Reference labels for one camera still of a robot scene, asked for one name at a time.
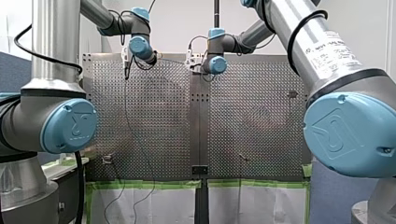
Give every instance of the black bracket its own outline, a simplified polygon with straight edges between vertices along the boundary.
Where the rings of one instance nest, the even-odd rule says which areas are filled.
[[[297,91],[289,91],[288,97],[291,98],[297,98],[298,92]]]
[[[195,165],[191,167],[193,175],[207,175],[207,165]]]

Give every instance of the metal pole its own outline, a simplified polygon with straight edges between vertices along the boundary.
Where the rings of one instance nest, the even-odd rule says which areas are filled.
[[[78,63],[80,0],[33,0],[33,51]],[[32,80],[24,90],[84,92],[76,68],[32,58]]]
[[[215,0],[215,28],[220,27],[220,0]]]
[[[81,0],[81,14],[101,29],[113,23],[113,15],[101,4],[93,0]]]

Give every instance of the green tape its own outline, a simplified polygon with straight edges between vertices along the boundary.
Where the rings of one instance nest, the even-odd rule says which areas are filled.
[[[93,188],[90,185],[86,185],[85,188],[85,198],[86,198],[86,204],[85,204],[85,211],[87,213],[87,223],[91,223],[91,206],[92,206],[92,194],[93,194]]]
[[[76,165],[77,163],[76,163],[76,160],[65,160],[65,161],[62,161],[62,166],[72,166],[72,165]]]
[[[305,224],[309,224],[309,211],[311,210],[311,184],[306,186],[306,196],[305,196]]]
[[[312,163],[303,165],[304,177],[308,178],[312,175]]]
[[[234,188],[242,186],[263,187],[263,188],[281,188],[281,189],[306,189],[309,182],[281,182],[281,181],[263,181],[250,179],[227,179],[227,180],[208,180],[210,188]]]
[[[152,181],[143,180],[89,182],[87,186],[92,189],[122,189],[124,184],[126,189],[152,189],[154,187]],[[155,189],[198,189],[200,187],[201,181],[155,182]]]
[[[95,190],[99,189],[152,189],[154,183],[152,181],[143,180],[118,180],[118,181],[98,181],[86,183],[86,212],[87,223],[91,223],[91,207],[92,195]],[[170,181],[170,182],[155,182],[155,189],[169,190],[169,189],[198,189],[201,187],[201,181]]]

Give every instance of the wire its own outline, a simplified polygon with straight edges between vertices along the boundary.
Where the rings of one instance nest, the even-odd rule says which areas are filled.
[[[192,42],[194,42],[194,40],[196,40],[196,39],[198,39],[198,38],[202,38],[202,39],[206,39],[206,40],[207,40],[207,37],[206,37],[206,36],[204,36],[204,35],[198,35],[198,36],[194,37],[194,38],[190,41],[189,49],[192,49]]]
[[[263,48],[267,47],[267,46],[268,46],[269,44],[271,44],[271,42],[275,39],[275,36],[276,36],[276,35],[273,35],[273,37],[271,37],[271,39],[268,40],[267,43],[263,44],[262,46],[256,47],[256,49],[263,49]]]
[[[132,56],[132,60],[134,61],[134,63],[136,64],[136,66],[138,67],[138,68],[140,68],[141,70],[144,70],[144,71],[148,71],[148,70],[151,70],[151,68],[153,68],[154,66],[155,66],[155,64],[156,63],[154,63],[154,64],[152,64],[152,65],[150,65],[149,67],[145,67],[145,65],[143,65],[142,63],[140,63],[140,62],[138,62],[137,61],[137,59],[136,59],[136,57],[133,55]]]
[[[265,44],[263,44],[263,45],[261,45],[261,46],[259,46],[259,47],[251,47],[251,46],[245,45],[244,43],[238,41],[234,35],[229,35],[229,36],[233,38],[233,41],[235,41],[236,46],[237,46],[238,49],[239,49],[239,52],[236,53],[236,55],[241,56],[242,53],[243,53],[241,47],[244,47],[244,48],[247,48],[247,49],[252,49],[252,50],[255,50],[255,49],[263,49],[263,48],[267,47],[269,44],[271,44],[271,42],[275,39],[276,34],[273,34],[272,37],[271,37],[271,39],[270,39],[267,43],[265,43]]]
[[[84,166],[82,165],[81,154],[79,151],[75,152],[77,172],[78,172],[78,210],[75,224],[82,223],[82,216],[84,214],[84,195],[85,195],[85,181],[84,181]]]
[[[125,23],[125,20],[122,18],[122,13],[120,14],[119,12],[117,12],[115,10],[112,10],[112,9],[110,9],[109,12],[112,12],[112,13],[114,13],[114,14],[116,14],[118,16],[117,17],[117,26],[118,26],[119,31],[120,31],[120,42],[121,42],[121,45],[124,46],[124,44],[125,44],[125,30],[126,30],[125,27],[126,27],[126,23]]]
[[[239,41],[236,39],[235,35],[230,35],[230,34],[226,34],[226,35],[230,36],[233,39],[233,42],[235,42],[235,46],[238,47],[239,52],[237,52],[236,55],[242,56],[243,51],[242,51],[242,47],[241,46],[244,46],[245,48],[248,48],[248,49],[252,49],[252,48],[250,48],[248,46],[240,44]]]
[[[155,1],[156,1],[156,0],[152,0],[151,6],[149,6],[148,13],[150,13],[150,12],[151,12],[151,10],[152,10],[152,7],[154,7],[154,3],[155,3]]]
[[[114,169],[114,173],[116,173],[116,178],[121,182],[120,174],[117,171],[116,164],[114,162],[112,163],[112,167]],[[121,192],[120,192],[119,196],[117,196],[117,198],[113,199],[110,203],[108,203],[106,208],[105,208],[105,211],[103,212],[103,215],[105,217],[105,221],[106,221],[107,224],[110,224],[110,222],[108,221],[108,218],[107,218],[107,209],[110,207],[111,204],[116,202],[122,196],[122,193],[125,191],[125,182],[126,182],[126,180],[123,181],[122,189],[121,189]]]
[[[145,201],[145,200],[154,192],[156,181],[155,181],[154,170],[153,170],[153,168],[152,168],[152,166],[151,166],[151,161],[150,161],[150,159],[149,159],[149,156],[147,155],[146,151],[143,149],[143,144],[141,143],[141,141],[140,141],[140,139],[139,139],[139,136],[138,136],[136,133],[134,133],[134,131],[133,131],[133,129],[132,129],[132,126],[131,126],[131,122],[129,121],[128,109],[127,109],[127,94],[126,94],[126,87],[127,87],[127,84],[128,84],[128,81],[125,80],[125,86],[124,86],[124,110],[125,110],[125,118],[126,118],[126,121],[127,121],[127,124],[128,124],[129,131],[130,131],[131,134],[134,136],[134,139],[136,139],[136,141],[138,142],[140,151],[141,151],[141,153],[143,154],[143,156],[144,156],[144,158],[145,158],[145,160],[146,160],[146,163],[147,163],[147,165],[148,165],[149,170],[151,171],[152,182],[153,182],[152,189],[151,189],[151,191],[148,193],[148,195],[147,195],[146,197],[144,197],[143,199],[141,199],[141,200],[137,201],[136,203],[134,203],[134,206],[133,206],[133,209],[134,209],[134,224],[136,224],[136,222],[137,222],[136,206],[137,206],[138,204],[142,203],[143,201]]]
[[[63,64],[63,65],[69,66],[69,67],[76,68],[76,69],[78,70],[78,75],[80,75],[80,74],[82,73],[82,67],[79,66],[79,65],[76,64],[76,63],[67,63],[67,62],[64,62],[64,61],[61,61],[61,60],[58,60],[58,59],[54,59],[54,58],[51,58],[51,57],[47,57],[47,56],[45,56],[45,55],[36,53],[36,52],[34,52],[34,51],[32,51],[32,50],[29,50],[29,49],[27,49],[26,47],[24,47],[24,46],[20,43],[20,39],[21,39],[21,37],[22,37],[23,35],[25,35],[30,29],[32,29],[32,24],[30,24],[26,29],[24,29],[22,32],[20,32],[20,33],[15,37],[14,43],[15,43],[16,46],[18,46],[18,48],[22,49],[23,51],[25,51],[25,52],[27,52],[27,53],[29,53],[29,54],[32,54],[33,56],[36,56],[36,57],[39,58],[39,59],[46,60],[46,61],[51,62],[51,63],[59,63],[59,64]]]

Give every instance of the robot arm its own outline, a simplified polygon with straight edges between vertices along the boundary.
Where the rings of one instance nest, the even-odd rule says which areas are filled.
[[[32,79],[18,100],[0,95],[0,156],[26,152],[71,153],[92,139],[97,122],[94,106],[78,85],[79,14],[98,26],[102,35],[131,34],[129,49],[137,58],[155,64],[149,45],[149,14],[135,7],[115,18],[92,0],[34,0]]]
[[[279,36],[309,91],[304,137],[313,154],[342,175],[395,176],[396,85],[358,61],[318,2],[242,0]]]
[[[256,21],[240,35],[226,34],[221,28],[211,29],[207,41],[207,57],[202,71],[213,75],[224,73],[227,68],[224,52],[252,53],[258,44],[272,34],[263,21]]]
[[[81,14],[97,25],[101,35],[131,35],[129,50],[148,64],[155,64],[157,56],[149,44],[149,13],[142,7],[133,7],[116,18],[105,7],[93,0],[81,0]]]

